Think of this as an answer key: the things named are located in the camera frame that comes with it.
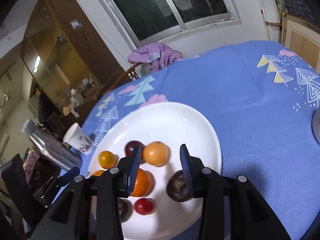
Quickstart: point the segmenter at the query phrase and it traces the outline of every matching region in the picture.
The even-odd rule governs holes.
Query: silver thermos
[[[39,152],[52,163],[58,165],[61,169],[69,171],[74,166],[80,168],[81,157],[74,155],[54,137],[41,131],[32,120],[26,120],[24,122],[21,132],[30,139]]]

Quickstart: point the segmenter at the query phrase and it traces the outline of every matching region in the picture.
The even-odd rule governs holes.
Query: small orange
[[[104,173],[105,171],[104,170],[99,170],[99,171],[96,171],[94,174],[94,176],[101,176],[102,173]]]
[[[151,187],[151,181],[148,173],[143,169],[138,170],[136,183],[134,184],[134,189],[131,192],[132,197],[142,197],[145,195]]]
[[[169,157],[169,147],[159,141],[149,143],[142,152],[143,160],[154,166],[161,166],[167,163]]]
[[[99,164],[104,169],[110,169],[116,165],[116,157],[110,151],[103,151],[99,155]]]

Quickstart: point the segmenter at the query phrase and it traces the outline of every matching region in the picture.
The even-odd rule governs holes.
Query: chair backrest
[[[3,165],[0,172],[12,201],[33,231],[45,209],[35,200],[29,189],[19,154]]]
[[[141,63],[136,63],[134,64],[132,67],[130,67],[127,71],[125,71],[113,84],[112,86],[103,94],[105,95],[106,93],[114,90],[117,85],[120,83],[120,81],[124,78],[124,77],[129,77],[131,80],[136,80],[139,78],[138,74],[135,71],[135,68],[137,66],[139,66]]]

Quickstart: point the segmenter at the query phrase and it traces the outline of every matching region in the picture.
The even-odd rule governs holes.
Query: white cup
[[[70,126],[63,137],[63,141],[70,144],[83,154],[89,154],[93,141],[81,129],[78,123]]]

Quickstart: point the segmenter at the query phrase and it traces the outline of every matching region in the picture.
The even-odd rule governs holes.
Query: blue tablecloth
[[[117,88],[83,129],[98,145],[122,117],[163,101],[200,111],[217,132],[222,175],[247,176],[291,239],[303,236],[320,209],[320,146],[311,129],[320,78],[305,61],[275,42],[217,48]],[[83,155],[84,176],[94,149]],[[174,239],[197,239],[198,227]]]

